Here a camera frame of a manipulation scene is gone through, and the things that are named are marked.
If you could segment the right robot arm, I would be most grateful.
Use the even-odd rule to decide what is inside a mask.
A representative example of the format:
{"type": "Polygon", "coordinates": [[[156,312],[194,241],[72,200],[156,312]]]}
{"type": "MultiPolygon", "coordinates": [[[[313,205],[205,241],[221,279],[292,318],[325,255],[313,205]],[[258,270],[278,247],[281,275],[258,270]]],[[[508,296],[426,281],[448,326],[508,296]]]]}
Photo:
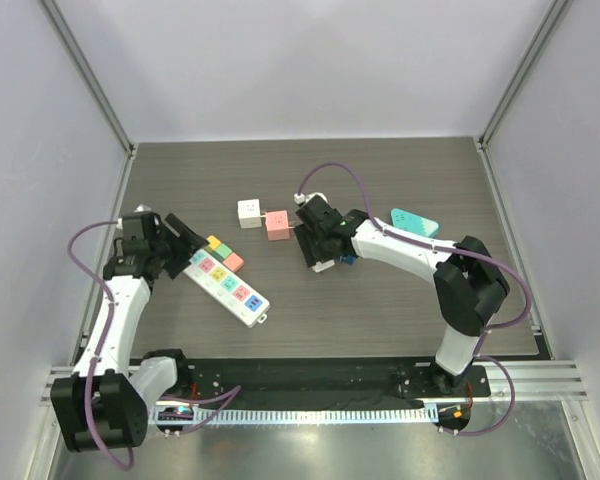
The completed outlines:
{"type": "Polygon", "coordinates": [[[510,292],[499,268],[487,261],[485,245],[470,236],[454,243],[409,234],[358,209],[343,215],[320,193],[296,194],[294,202],[299,219],[294,234],[312,270],[361,258],[397,267],[434,287],[446,328],[430,382],[442,395],[459,392],[483,332],[510,292]]]}

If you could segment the teal triangular socket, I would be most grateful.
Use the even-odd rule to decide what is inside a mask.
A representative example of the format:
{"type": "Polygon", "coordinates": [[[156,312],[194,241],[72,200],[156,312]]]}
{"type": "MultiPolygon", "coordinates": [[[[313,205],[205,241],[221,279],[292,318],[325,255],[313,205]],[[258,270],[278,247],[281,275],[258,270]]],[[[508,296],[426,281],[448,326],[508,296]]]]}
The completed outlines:
{"type": "Polygon", "coordinates": [[[439,232],[438,222],[403,209],[393,208],[390,211],[390,218],[395,228],[415,235],[435,238],[439,232]]]}

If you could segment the pink plug adapter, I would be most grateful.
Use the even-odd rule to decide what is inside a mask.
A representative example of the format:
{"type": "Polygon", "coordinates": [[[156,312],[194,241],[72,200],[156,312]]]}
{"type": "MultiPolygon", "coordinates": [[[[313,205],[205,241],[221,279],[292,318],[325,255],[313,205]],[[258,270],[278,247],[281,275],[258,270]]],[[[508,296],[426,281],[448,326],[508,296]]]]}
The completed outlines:
{"type": "Polygon", "coordinates": [[[244,266],[244,260],[233,252],[223,260],[223,265],[232,272],[238,272],[244,266]]]}

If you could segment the green plug adapter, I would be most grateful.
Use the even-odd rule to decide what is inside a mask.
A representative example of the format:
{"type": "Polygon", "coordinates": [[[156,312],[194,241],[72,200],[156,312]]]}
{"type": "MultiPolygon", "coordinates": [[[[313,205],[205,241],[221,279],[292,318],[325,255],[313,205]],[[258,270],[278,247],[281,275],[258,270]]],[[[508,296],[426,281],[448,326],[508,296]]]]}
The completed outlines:
{"type": "Polygon", "coordinates": [[[221,261],[224,261],[233,253],[233,251],[226,244],[221,243],[212,251],[212,253],[221,261]]]}

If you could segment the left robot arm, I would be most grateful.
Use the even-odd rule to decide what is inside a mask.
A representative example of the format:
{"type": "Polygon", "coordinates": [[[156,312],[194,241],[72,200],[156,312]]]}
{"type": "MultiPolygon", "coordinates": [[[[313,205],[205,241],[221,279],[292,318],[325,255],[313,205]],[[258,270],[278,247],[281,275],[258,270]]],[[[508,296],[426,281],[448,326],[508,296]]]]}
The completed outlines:
{"type": "Polygon", "coordinates": [[[140,446],[149,412],[162,395],[178,400],[193,387],[180,349],[149,352],[130,372],[139,320],[160,275],[174,279],[207,246],[176,215],[142,208],[114,223],[120,236],[102,273],[91,278],[103,291],[88,344],[72,373],[54,381],[51,403],[71,452],[140,446]]]}

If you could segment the white power strip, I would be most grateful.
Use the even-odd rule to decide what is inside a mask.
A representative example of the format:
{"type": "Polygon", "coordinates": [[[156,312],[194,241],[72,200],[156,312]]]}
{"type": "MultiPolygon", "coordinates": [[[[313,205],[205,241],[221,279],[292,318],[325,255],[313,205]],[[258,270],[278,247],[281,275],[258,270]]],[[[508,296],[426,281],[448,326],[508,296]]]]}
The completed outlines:
{"type": "Polygon", "coordinates": [[[267,320],[269,300],[207,251],[196,251],[183,274],[248,328],[267,320]]]}

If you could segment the pink cube socket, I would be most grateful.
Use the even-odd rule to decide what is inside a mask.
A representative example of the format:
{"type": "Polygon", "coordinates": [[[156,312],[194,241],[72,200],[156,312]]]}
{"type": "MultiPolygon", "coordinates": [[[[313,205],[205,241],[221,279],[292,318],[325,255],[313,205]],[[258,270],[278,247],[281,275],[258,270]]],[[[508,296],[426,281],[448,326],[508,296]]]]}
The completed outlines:
{"type": "Polygon", "coordinates": [[[293,224],[287,210],[267,211],[262,214],[267,240],[284,241],[291,238],[293,224]]]}

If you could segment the white cube socket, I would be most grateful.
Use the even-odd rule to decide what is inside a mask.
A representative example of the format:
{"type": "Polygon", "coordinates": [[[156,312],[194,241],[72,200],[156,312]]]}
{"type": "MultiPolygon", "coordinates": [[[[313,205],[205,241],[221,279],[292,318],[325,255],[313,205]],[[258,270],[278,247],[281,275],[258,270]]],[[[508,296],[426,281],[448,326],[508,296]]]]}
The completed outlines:
{"type": "Polygon", "coordinates": [[[263,226],[263,211],[259,199],[239,200],[237,218],[241,229],[255,229],[263,226]]]}

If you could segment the yellow plug adapter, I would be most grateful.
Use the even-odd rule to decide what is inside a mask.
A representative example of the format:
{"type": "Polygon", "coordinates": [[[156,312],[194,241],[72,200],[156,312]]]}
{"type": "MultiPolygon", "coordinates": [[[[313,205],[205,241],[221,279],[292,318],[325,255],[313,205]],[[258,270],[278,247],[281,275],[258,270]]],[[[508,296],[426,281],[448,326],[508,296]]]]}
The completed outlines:
{"type": "Polygon", "coordinates": [[[221,244],[222,242],[216,238],[214,235],[210,235],[207,237],[207,246],[206,249],[209,251],[214,251],[216,250],[221,244]]]}

